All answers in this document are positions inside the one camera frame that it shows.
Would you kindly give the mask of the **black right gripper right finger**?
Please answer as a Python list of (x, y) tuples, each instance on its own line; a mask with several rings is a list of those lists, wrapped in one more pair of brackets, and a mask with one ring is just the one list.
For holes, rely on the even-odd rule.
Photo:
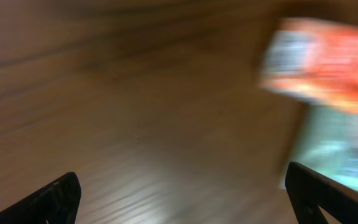
[(340, 223), (358, 223), (358, 192), (298, 162), (290, 162), (285, 188), (298, 223), (327, 223), (325, 210)]

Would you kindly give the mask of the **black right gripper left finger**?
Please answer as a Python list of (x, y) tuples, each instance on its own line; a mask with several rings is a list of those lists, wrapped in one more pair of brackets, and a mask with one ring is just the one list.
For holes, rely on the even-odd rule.
[(81, 186), (67, 172), (0, 212), (0, 224), (75, 224)]

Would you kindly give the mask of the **teal tissue pack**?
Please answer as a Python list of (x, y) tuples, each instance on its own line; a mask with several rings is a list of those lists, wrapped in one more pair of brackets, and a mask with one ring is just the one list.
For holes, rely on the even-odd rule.
[(358, 192), (358, 114), (310, 106), (285, 162), (304, 166)]

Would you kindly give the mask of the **orange tissue pack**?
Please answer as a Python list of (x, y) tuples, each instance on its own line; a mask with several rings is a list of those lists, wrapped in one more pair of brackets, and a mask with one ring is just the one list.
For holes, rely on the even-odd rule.
[(358, 27), (310, 17), (280, 21), (260, 84), (310, 103), (358, 114)]

